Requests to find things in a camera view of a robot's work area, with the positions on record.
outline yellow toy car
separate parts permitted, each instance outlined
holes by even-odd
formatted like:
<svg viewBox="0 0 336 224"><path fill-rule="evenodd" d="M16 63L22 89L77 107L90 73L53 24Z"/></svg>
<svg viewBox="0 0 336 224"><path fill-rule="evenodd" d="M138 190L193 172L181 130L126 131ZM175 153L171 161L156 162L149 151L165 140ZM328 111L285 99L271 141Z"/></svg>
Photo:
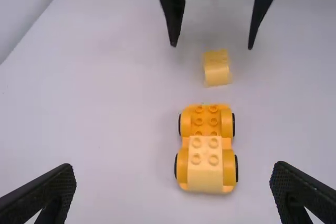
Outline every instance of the yellow toy car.
<svg viewBox="0 0 336 224"><path fill-rule="evenodd" d="M191 105L178 120L182 147L175 158L175 178L180 187L204 193L231 192L238 182L231 109L224 104Z"/></svg>

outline yellow lego brick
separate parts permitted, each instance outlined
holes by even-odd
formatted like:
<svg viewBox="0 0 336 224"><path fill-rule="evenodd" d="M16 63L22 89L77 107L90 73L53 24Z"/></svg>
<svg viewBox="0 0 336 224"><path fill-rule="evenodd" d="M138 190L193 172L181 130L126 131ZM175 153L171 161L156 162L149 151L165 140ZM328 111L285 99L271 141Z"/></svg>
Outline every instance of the yellow lego brick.
<svg viewBox="0 0 336 224"><path fill-rule="evenodd" d="M180 119L182 138L192 135L233 138L234 127L232 111L224 104L188 106Z"/></svg>
<svg viewBox="0 0 336 224"><path fill-rule="evenodd" d="M220 136L191 136L187 165L187 188L222 193L223 149Z"/></svg>
<svg viewBox="0 0 336 224"><path fill-rule="evenodd" d="M204 53L204 76L207 86L226 85L232 82L227 50Z"/></svg>

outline black wheel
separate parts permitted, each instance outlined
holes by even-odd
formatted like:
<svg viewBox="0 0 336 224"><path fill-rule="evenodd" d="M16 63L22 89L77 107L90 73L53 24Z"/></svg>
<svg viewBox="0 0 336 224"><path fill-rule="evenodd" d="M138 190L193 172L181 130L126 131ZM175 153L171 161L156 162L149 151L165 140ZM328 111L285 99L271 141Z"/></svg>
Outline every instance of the black wheel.
<svg viewBox="0 0 336 224"><path fill-rule="evenodd" d="M179 124L179 125L178 125L178 126L179 126L179 127L178 127L178 133L179 133L179 135L181 135L181 114L179 115L178 120L179 120L179 121L178 121L178 122L179 122L179 123L178 123L178 124Z"/></svg>
<svg viewBox="0 0 336 224"><path fill-rule="evenodd" d="M233 130L233 136L236 135L236 120L235 120L235 113L232 113L232 130Z"/></svg>
<svg viewBox="0 0 336 224"><path fill-rule="evenodd" d="M177 179L177 176L176 176L176 166L177 166L177 155L175 156L175 167L174 167L175 178Z"/></svg>
<svg viewBox="0 0 336 224"><path fill-rule="evenodd" d="M236 161L236 182L238 182L238 158L237 158L237 155L235 155L235 161Z"/></svg>

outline white table surface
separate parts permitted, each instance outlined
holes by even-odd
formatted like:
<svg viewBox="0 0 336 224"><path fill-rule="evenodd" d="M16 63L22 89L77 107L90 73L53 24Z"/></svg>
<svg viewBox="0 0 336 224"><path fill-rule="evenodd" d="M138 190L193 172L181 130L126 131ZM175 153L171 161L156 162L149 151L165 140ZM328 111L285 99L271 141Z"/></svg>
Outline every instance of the white table surface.
<svg viewBox="0 0 336 224"><path fill-rule="evenodd" d="M0 66L0 195L61 163L67 223L280 223L283 160L336 188L336 0L275 0L252 51L253 0L187 0L177 48L158 0L54 0ZM202 53L227 48L231 85L203 87ZM239 184L186 193L177 118L228 103Z"/></svg>

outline lego stud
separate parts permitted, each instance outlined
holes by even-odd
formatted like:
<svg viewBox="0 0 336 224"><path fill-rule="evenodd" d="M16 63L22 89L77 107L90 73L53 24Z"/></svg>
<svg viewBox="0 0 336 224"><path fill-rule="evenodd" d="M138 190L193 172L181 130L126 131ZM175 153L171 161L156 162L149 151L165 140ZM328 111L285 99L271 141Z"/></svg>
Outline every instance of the lego stud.
<svg viewBox="0 0 336 224"><path fill-rule="evenodd" d="M196 113L202 113L203 112L203 107L200 105L200 106L197 106L196 108L195 108L195 111L196 111Z"/></svg>
<svg viewBox="0 0 336 224"><path fill-rule="evenodd" d="M202 145L201 140L197 137L195 139L193 139L193 143L192 143L194 148L200 148L200 146Z"/></svg>
<svg viewBox="0 0 336 224"><path fill-rule="evenodd" d="M198 165L201 162L201 156L199 154L194 154L194 156L191 159L191 163L193 163L194 165Z"/></svg>
<svg viewBox="0 0 336 224"><path fill-rule="evenodd" d="M209 164L215 166L219 163L219 158L217 157L217 155L213 154L209 157Z"/></svg>
<svg viewBox="0 0 336 224"><path fill-rule="evenodd" d="M211 118L211 119L210 119L210 125L212 125L212 126L216 126L217 123L218 123L218 120L217 120L216 118Z"/></svg>
<svg viewBox="0 0 336 224"><path fill-rule="evenodd" d="M211 105L211 106L209 106L209 111L210 111L211 113L216 113L217 110L218 110L218 107L217 107L216 105Z"/></svg>
<svg viewBox="0 0 336 224"><path fill-rule="evenodd" d="M218 147L218 140L216 138L212 138L209 141L210 148L217 148Z"/></svg>
<svg viewBox="0 0 336 224"><path fill-rule="evenodd" d="M195 120L195 124L198 125L198 126L202 125L202 124L203 124L203 120L202 120L202 118L197 118L197 119Z"/></svg>

